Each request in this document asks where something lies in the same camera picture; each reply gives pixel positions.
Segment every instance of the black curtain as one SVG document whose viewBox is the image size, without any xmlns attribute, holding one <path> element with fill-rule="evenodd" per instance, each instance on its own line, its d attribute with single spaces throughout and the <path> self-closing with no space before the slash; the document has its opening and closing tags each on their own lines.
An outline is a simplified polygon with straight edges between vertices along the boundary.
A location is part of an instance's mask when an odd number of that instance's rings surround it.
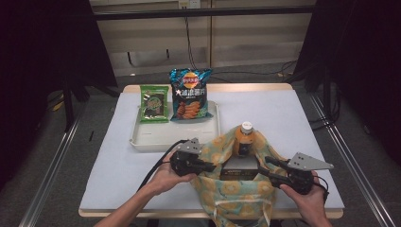
<svg viewBox="0 0 401 227">
<path fill-rule="evenodd" d="M 401 2 L 318 0 L 294 71 L 315 91 L 325 73 L 399 164 Z"/>
<path fill-rule="evenodd" d="M 49 93 L 66 80 L 73 89 L 116 82 L 89 1 L 8 1 L 0 10 L 3 186 L 33 143 Z"/>
</svg>

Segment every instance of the orange bottle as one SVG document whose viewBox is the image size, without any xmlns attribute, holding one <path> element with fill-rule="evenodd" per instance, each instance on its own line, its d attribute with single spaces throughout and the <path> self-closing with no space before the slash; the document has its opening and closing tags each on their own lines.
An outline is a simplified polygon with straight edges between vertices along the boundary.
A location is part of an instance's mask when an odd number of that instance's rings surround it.
<svg viewBox="0 0 401 227">
<path fill-rule="evenodd" d="M 252 123 L 245 121 L 235 130 L 233 154 L 237 155 L 238 157 L 245 157 L 249 155 L 254 139 Z"/>
</svg>

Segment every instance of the chip bag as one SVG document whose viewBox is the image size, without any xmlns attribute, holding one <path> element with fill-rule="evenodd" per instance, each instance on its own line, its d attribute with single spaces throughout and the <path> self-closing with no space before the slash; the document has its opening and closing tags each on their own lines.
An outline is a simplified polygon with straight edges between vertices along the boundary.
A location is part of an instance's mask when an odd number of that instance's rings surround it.
<svg viewBox="0 0 401 227">
<path fill-rule="evenodd" d="M 141 85 L 141 123 L 168 122 L 168 86 Z"/>
<path fill-rule="evenodd" d="M 212 117 L 208 113 L 206 81 L 212 69 L 173 69 L 170 72 L 173 111 L 171 120 Z"/>
</svg>

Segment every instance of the white bottle cap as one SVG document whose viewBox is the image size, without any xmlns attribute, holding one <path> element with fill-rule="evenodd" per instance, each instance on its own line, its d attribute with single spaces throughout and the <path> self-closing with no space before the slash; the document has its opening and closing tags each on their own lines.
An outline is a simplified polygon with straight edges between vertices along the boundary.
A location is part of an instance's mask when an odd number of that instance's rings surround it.
<svg viewBox="0 0 401 227">
<path fill-rule="evenodd" d="M 249 134 L 252 132 L 252 130 L 253 130 L 253 128 L 252 128 L 251 122 L 244 121 L 244 123 L 242 123 L 242 126 L 241 126 L 242 133 Z"/>
</svg>

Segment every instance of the black cable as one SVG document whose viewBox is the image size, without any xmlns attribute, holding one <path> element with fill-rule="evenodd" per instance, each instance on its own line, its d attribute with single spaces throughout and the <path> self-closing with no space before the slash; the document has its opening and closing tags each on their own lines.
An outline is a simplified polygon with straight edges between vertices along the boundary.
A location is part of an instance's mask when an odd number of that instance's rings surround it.
<svg viewBox="0 0 401 227">
<path fill-rule="evenodd" d="M 139 191 L 143 186 L 145 186 L 145 184 L 148 183 L 148 180 L 150 179 L 150 177 L 153 175 L 153 173 L 156 171 L 156 169 L 161 166 L 164 162 L 163 160 L 165 159 L 165 157 L 168 155 L 168 153 L 173 150 L 177 145 L 179 144 L 183 144 L 188 140 L 180 140 L 177 141 L 175 144 L 173 144 L 167 151 L 166 153 L 159 159 L 159 161 L 157 161 L 157 163 L 154 165 L 154 167 L 150 170 L 150 172 L 148 173 L 148 175 L 145 177 L 145 179 L 142 181 L 141 185 L 139 186 L 138 190 Z"/>
<path fill-rule="evenodd" d="M 320 183 L 313 183 L 313 184 L 315 184 L 316 186 L 318 186 L 319 188 L 323 189 L 323 191 L 324 191 L 324 192 L 323 192 L 323 202 L 325 203 L 326 200 L 327 200 L 328 194 L 329 194 L 329 192 L 328 192 L 328 183 L 327 183 L 327 181 L 326 181 L 324 178 L 322 178 L 322 177 L 319 177 L 319 176 L 314 176 L 314 177 L 321 179 L 321 180 L 324 181 L 325 184 L 326 184 L 326 187 L 324 187 L 324 186 L 321 185 Z"/>
<path fill-rule="evenodd" d="M 284 63 L 282 66 L 281 66 L 281 75 L 282 75 L 282 79 L 281 79 L 281 82 L 284 82 L 284 80 L 285 80 L 285 74 L 284 74 L 284 66 L 286 65 L 286 64 L 288 64 L 289 63 L 289 66 L 286 68 L 286 69 L 288 69 L 290 66 L 292 66 L 292 64 L 294 64 L 295 62 L 296 62 L 297 60 L 295 60 L 295 61 L 288 61 L 288 62 L 286 62 L 286 63 Z"/>
<path fill-rule="evenodd" d="M 317 178 L 319 178 L 320 180 L 324 181 L 324 183 L 326 184 L 325 190 L 328 191 L 328 183 L 327 183 L 327 181 L 326 181 L 324 178 L 322 178 L 322 177 L 319 177 L 319 176 L 315 176 L 315 177 L 317 177 Z"/>
<path fill-rule="evenodd" d="M 336 86 L 336 97 L 335 97 L 334 106 L 330 109 L 331 114 L 329 116 L 325 115 L 316 120 L 308 120 L 309 123 L 312 123 L 312 124 L 320 122 L 320 121 L 324 121 L 324 120 L 327 122 L 323 122 L 322 126 L 319 126 L 317 128 L 312 128 L 312 130 L 317 131 L 317 130 L 320 130 L 320 129 L 323 129 L 323 128 L 333 125 L 340 118 L 340 107 L 341 107 L 340 89 L 338 86 Z"/>
<path fill-rule="evenodd" d="M 291 66 L 291 64 L 288 65 L 287 67 L 283 67 L 283 66 L 282 66 L 282 68 L 281 68 L 279 71 L 270 72 L 270 73 L 257 73 L 257 72 L 245 72 L 245 71 L 223 71 L 223 72 L 213 72 L 212 75 L 216 75 L 216 74 L 234 74 L 234 73 L 239 73 L 239 74 L 253 74 L 253 75 L 264 75 L 264 76 L 267 76 L 267 75 L 272 75 L 272 74 L 281 73 L 281 72 L 283 72 L 283 70 L 288 69 L 290 66 Z"/>
<path fill-rule="evenodd" d="M 198 70 L 197 66 L 195 65 L 194 57 L 192 55 L 192 46 L 191 46 L 191 40 L 189 39 L 189 24 L 188 24 L 188 18 L 185 17 L 185 27 L 186 27 L 186 39 L 188 43 L 188 57 L 189 57 L 189 62 L 191 63 L 192 68 L 195 70 Z"/>
<path fill-rule="evenodd" d="M 314 61 L 311 64 L 309 64 L 305 69 L 301 70 L 300 72 L 297 72 L 296 74 L 292 75 L 292 77 L 286 78 L 284 82 L 286 83 L 292 83 L 298 80 L 302 80 L 305 78 L 305 75 L 310 72 L 310 70 L 314 69 L 315 67 L 318 67 L 320 63 L 318 61 Z"/>
<path fill-rule="evenodd" d="M 224 82 L 228 82 L 228 83 L 233 83 L 232 81 L 229 81 L 229 80 L 227 80 L 227 79 L 220 79 L 220 78 L 215 78 L 215 77 L 210 77 L 211 79 L 218 79 L 218 80 L 221 80 L 221 81 L 224 81 Z"/>
</svg>

